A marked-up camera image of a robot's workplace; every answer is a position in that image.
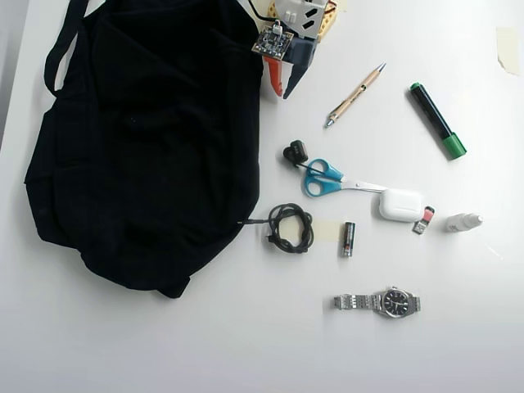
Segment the dark blue-grey gripper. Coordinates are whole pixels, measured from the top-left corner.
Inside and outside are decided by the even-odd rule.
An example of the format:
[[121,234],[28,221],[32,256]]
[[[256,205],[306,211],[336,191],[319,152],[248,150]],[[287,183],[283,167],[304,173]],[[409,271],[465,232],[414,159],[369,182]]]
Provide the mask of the dark blue-grey gripper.
[[284,99],[289,98],[311,65],[317,45],[317,39],[301,38],[299,36],[294,36],[291,39],[291,43],[282,59],[284,62],[293,65],[285,92],[283,92],[282,88],[282,61],[268,56],[264,57],[269,66],[271,86],[278,97],[281,97],[283,94]]

